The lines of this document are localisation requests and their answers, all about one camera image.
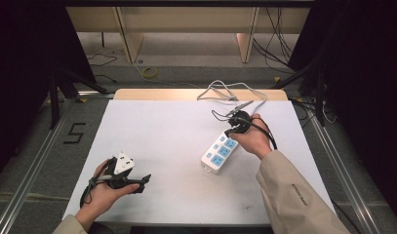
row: floor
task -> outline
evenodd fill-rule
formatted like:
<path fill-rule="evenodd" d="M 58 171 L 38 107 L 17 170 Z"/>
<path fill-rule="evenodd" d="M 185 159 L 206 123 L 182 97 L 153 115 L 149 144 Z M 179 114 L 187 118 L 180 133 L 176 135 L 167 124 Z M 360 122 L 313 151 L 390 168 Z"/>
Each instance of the floor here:
<path fill-rule="evenodd" d="M 270 36 L 256 35 L 256 38 L 265 46 Z M 135 65 L 127 63 L 119 34 L 105 33 L 104 47 L 100 33 L 79 33 L 79 37 L 89 62 L 93 65 L 98 83 L 108 90 L 148 88 L 146 81 L 139 78 L 135 65 L 158 67 L 161 77 L 157 81 L 161 82 L 161 86 L 165 86 L 166 82 L 195 82 L 195 85 L 204 85 L 222 79 L 225 82 L 244 80 L 257 88 L 266 89 L 266 84 L 271 86 L 275 78 L 285 79 L 289 76 L 277 69 L 290 71 L 281 63 L 270 60 L 266 62 L 264 56 L 254 48 L 250 62 L 242 63 L 234 34 L 149 33 L 143 39 Z M 293 48 L 298 36 L 285 35 L 285 39 L 288 46 Z M 269 51 L 278 58 L 285 59 L 277 40 L 272 42 Z M 264 69 L 268 67 L 273 67 L 269 70 L 268 77 L 259 77 L 260 74 L 265 74 Z M 201 83 L 196 82 L 197 78 L 191 78 L 197 77 L 197 74 L 202 79 Z M 298 97 L 298 85 L 299 81 L 296 81 L 284 89 L 288 97 Z M 85 86 L 78 84 L 76 87 L 81 92 L 91 92 Z M 48 233 L 56 228 L 85 163 L 85 156 L 90 150 L 109 98 L 88 96 L 79 101 L 66 99 L 61 104 L 63 117 L 57 132 L 48 128 L 50 105 L 42 105 L 28 137 L 19 147 L 18 156 L 11 160 L 0 175 L 0 218 L 8 211 L 8 207 L 14 207 L 11 210 L 13 212 L 6 215 L 9 220 L 7 232 Z M 396 234 L 397 219 L 394 213 L 366 169 L 358 162 L 343 127 L 337 121 L 332 123 L 335 116 L 330 114 L 326 127 L 321 128 L 309 111 L 297 105 L 295 111 L 329 195 L 341 207 L 341 210 L 336 208 L 337 215 L 349 231 L 359 233 L 354 227 L 356 225 L 361 233 Z M 76 127 L 80 128 L 76 130 L 84 132 L 84 137 L 79 144 L 64 144 L 70 140 L 68 132 L 76 122 L 85 123 L 84 126 Z M 333 146 L 326 146 L 324 142 L 331 142 Z M 20 191 L 26 183 L 28 190 L 24 188 L 26 193 L 21 196 Z M 348 188 L 352 187 L 353 192 L 349 192 Z M 118 223 L 110 223 L 108 226 L 114 233 L 130 232 L 130 227 Z"/>

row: beige jacket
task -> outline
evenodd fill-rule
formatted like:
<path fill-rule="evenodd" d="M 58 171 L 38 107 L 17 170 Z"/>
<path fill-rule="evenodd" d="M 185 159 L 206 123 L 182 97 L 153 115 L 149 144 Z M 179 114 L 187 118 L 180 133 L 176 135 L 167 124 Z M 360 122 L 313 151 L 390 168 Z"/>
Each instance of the beige jacket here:
<path fill-rule="evenodd" d="M 280 151 L 275 150 L 264 157 L 257 180 L 275 234 L 349 233 Z M 68 215 L 54 233 L 86 232 L 73 215 Z"/>

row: desk leg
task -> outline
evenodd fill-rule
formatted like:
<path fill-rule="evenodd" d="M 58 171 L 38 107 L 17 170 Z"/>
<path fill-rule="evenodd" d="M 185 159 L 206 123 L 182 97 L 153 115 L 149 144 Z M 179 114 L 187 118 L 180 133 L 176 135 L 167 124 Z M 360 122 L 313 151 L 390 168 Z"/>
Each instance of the desk leg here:
<path fill-rule="evenodd" d="M 249 27 L 246 33 L 237 33 L 238 46 L 240 48 L 241 61 L 249 62 L 250 52 L 253 47 L 253 37 L 256 32 L 259 8 L 253 8 L 250 15 Z"/>
<path fill-rule="evenodd" d="M 140 49 L 140 44 L 143 40 L 143 33 L 128 32 L 128 28 L 126 27 L 126 24 L 124 22 L 120 7 L 115 7 L 113 12 L 115 14 L 119 32 L 124 44 L 126 59 L 128 60 L 128 62 L 136 62 Z"/>

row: gray floor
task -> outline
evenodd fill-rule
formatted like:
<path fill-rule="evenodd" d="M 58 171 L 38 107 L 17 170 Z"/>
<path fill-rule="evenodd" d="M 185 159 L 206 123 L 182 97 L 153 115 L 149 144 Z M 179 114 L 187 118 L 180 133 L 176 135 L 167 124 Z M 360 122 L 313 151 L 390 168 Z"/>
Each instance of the gray floor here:
<path fill-rule="evenodd" d="M 119 35 L 105 34 L 105 48 L 101 46 L 100 33 L 82 33 L 80 37 L 88 57 L 103 53 L 117 57 L 117 60 L 105 66 L 93 66 L 96 75 L 107 75 L 117 81 L 113 83 L 104 76 L 97 76 L 98 83 L 109 91 L 120 88 L 190 88 L 188 85 L 165 85 L 142 80 L 138 71 L 126 62 L 123 52 L 119 49 L 121 47 Z M 253 88 L 265 89 L 274 84 L 274 77 L 284 79 L 288 76 L 268 68 L 264 58 L 256 51 L 252 52 L 249 63 L 242 63 L 234 38 L 233 34 L 146 34 L 136 64 L 140 68 L 156 67 L 158 76 L 153 81 L 189 83 L 203 88 L 219 79 L 225 83 L 245 82 Z M 265 45 L 268 35 L 257 35 L 257 38 Z M 289 35 L 286 40 L 293 47 L 297 37 Z M 276 55 L 281 55 L 276 42 L 271 50 L 275 51 Z M 103 64 L 109 60 L 110 58 L 97 56 L 90 59 L 90 63 Z M 283 68 L 274 62 L 269 64 Z M 299 81 L 285 88 L 290 98 L 298 96 L 298 85 Z M 82 85 L 76 87 L 80 91 L 90 90 Z M 67 100 L 61 106 L 62 111 L 67 110 L 61 128 L 51 150 L 47 152 L 47 159 L 42 162 L 42 168 L 33 181 L 25 202 L 19 212 L 14 214 L 10 233 L 51 233 L 59 224 L 91 148 L 107 102 L 107 98 L 89 97 L 83 101 Z M 295 110 L 299 119 L 306 116 L 302 108 L 295 106 Z M 11 159 L 0 175 L 0 216 L 20 187 L 36 155 L 40 155 L 41 145 L 46 136 L 51 133 L 50 115 L 50 105 L 44 103 L 28 136 L 19 147 L 19 154 Z M 75 129 L 84 135 L 78 144 L 64 144 L 67 140 L 76 139 L 76 136 L 68 135 L 73 123 L 86 124 Z M 313 126 L 314 122 L 307 118 L 300 120 L 300 124 L 303 126 L 307 142 L 330 197 L 352 218 L 362 233 L 365 233 L 366 229 L 361 226 L 354 206 L 338 179 L 328 152 Z M 366 169 L 358 162 L 355 150 L 343 127 L 338 122 L 333 124 L 327 122 L 325 129 L 329 132 L 340 158 L 371 211 L 380 233 L 397 233 L 395 215 L 373 184 Z M 337 214 L 352 233 L 357 233 L 338 209 Z M 115 233 L 129 233 L 130 230 L 130 227 L 122 224 L 108 225 Z"/>

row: person's left hand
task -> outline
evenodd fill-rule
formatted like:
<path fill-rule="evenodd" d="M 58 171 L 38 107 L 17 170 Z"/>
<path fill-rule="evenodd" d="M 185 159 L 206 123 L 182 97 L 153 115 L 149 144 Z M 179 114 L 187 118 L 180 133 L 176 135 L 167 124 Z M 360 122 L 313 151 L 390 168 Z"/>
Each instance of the person's left hand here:
<path fill-rule="evenodd" d="M 99 171 L 106 162 L 107 160 L 97 167 L 95 175 L 99 173 Z M 80 224 L 82 224 L 83 228 L 86 231 L 89 231 L 89 228 L 91 227 L 95 219 L 101 214 L 107 212 L 116 202 L 116 200 L 127 194 L 135 192 L 135 190 L 137 190 L 138 188 L 139 184 L 137 183 L 129 184 L 119 189 L 113 189 L 109 187 L 105 182 L 99 183 L 95 188 L 91 190 L 92 200 L 89 196 L 86 197 L 86 202 L 88 203 L 83 203 L 82 208 L 76 214 L 76 219 L 80 222 Z"/>

